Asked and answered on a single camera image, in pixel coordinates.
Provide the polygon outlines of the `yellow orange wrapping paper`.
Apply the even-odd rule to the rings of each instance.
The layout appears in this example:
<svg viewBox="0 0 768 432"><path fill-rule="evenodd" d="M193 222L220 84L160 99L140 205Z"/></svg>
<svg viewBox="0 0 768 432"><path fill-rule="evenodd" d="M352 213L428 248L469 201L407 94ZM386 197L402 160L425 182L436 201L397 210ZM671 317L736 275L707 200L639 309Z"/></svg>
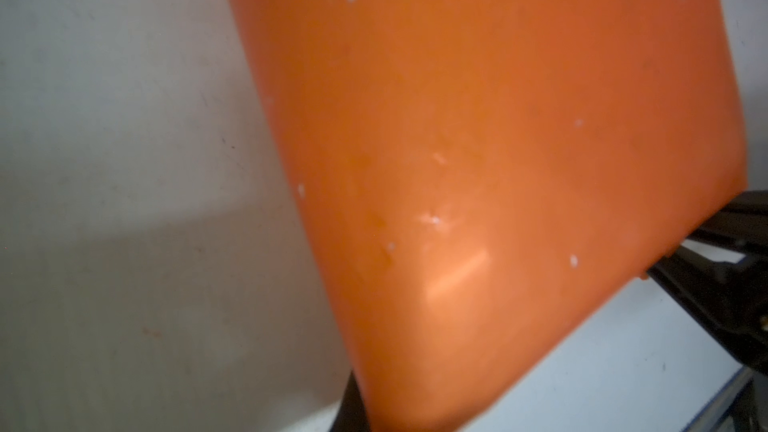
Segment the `yellow orange wrapping paper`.
<svg viewBox="0 0 768 432"><path fill-rule="evenodd" d="M720 0L229 0L375 431L454 431L747 184Z"/></svg>

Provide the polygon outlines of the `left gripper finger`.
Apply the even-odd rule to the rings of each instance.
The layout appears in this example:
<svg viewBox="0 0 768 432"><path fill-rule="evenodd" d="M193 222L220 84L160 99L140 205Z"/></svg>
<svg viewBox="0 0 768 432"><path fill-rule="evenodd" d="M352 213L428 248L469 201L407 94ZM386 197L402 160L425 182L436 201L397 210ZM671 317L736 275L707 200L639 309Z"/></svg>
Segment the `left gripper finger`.
<svg viewBox="0 0 768 432"><path fill-rule="evenodd" d="M354 373L351 373L330 432L370 432L371 427Z"/></svg>

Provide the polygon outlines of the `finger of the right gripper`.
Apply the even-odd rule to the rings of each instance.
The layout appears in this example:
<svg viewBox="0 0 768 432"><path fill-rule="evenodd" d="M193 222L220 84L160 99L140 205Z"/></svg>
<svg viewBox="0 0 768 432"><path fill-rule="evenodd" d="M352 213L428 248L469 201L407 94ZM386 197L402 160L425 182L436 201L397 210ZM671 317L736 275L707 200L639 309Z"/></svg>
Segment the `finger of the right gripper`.
<svg viewBox="0 0 768 432"><path fill-rule="evenodd" d="M767 259L712 261L679 247L648 275L736 361L767 370Z"/></svg>
<svg viewBox="0 0 768 432"><path fill-rule="evenodd" d="M767 191L746 191L702 223L688 238L744 255L766 255L767 226Z"/></svg>

